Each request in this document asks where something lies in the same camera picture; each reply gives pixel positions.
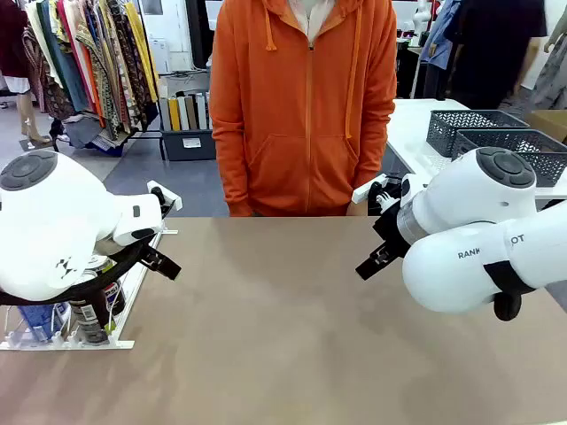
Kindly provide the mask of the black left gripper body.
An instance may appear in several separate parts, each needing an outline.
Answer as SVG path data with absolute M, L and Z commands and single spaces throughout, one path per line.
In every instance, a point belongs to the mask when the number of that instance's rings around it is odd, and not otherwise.
M 167 266 L 167 258 L 148 244 L 139 252 L 139 263 L 150 270 L 163 270 Z

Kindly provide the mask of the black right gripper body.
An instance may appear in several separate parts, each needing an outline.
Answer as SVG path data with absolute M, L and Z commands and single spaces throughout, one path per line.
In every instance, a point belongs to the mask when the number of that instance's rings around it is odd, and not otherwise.
M 383 212 L 373 225 L 373 229 L 383 240 L 383 243 L 372 254 L 379 266 L 388 266 L 397 258 L 403 259 L 410 248 L 410 244 L 398 229 L 399 211 L 400 205 L 394 204 Z

